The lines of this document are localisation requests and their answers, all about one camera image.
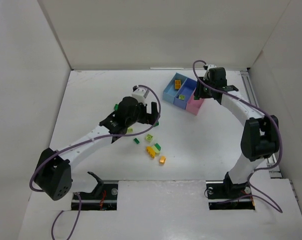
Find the yellow rounded lego brick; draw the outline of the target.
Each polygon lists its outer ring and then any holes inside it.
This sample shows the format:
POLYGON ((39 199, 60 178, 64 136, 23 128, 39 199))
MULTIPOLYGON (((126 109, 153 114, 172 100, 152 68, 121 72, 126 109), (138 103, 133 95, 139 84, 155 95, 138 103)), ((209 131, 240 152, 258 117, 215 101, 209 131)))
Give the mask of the yellow rounded lego brick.
POLYGON ((181 80, 174 80, 174 89, 177 91, 181 88, 181 80))

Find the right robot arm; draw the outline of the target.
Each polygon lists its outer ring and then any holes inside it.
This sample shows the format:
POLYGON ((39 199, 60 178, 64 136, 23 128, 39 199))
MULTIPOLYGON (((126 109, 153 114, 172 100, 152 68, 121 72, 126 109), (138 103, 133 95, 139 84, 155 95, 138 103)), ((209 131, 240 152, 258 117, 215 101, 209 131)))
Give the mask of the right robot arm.
POLYGON ((279 140, 275 127, 276 116, 267 117, 250 106, 238 88, 227 84, 224 68, 215 67, 206 71, 197 81, 194 98, 214 99, 228 109, 243 126, 240 142, 241 155, 234 167, 228 171, 222 183, 209 184, 211 199, 234 199, 242 196, 247 188, 248 177, 254 170, 279 150, 279 140))

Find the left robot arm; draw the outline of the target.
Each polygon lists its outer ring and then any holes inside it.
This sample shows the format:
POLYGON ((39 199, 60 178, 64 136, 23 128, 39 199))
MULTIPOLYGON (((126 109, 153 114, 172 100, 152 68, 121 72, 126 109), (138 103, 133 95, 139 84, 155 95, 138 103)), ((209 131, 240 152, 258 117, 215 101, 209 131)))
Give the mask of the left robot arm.
POLYGON ((127 130, 135 123, 154 127, 160 118, 160 101, 147 104, 131 96, 124 97, 118 108, 102 120, 93 130, 64 149, 47 148, 42 151, 30 183, 38 192, 46 193, 53 201, 63 198, 72 187, 72 171, 97 150, 127 137, 127 130))

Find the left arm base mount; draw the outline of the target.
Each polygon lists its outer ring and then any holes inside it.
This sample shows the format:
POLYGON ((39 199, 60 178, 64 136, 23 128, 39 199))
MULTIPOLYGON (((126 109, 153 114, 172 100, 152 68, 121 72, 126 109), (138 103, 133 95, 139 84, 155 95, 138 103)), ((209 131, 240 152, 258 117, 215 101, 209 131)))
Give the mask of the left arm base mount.
POLYGON ((73 175, 71 210, 115 211, 119 182, 102 180, 95 173, 73 175))

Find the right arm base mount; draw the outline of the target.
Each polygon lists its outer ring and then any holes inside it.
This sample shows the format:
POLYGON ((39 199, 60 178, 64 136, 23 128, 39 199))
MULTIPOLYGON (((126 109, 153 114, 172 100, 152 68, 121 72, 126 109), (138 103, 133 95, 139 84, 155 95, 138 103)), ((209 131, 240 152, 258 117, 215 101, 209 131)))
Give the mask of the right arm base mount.
POLYGON ((209 180, 204 194, 210 210, 255 210, 248 183, 234 187, 221 180, 209 180))

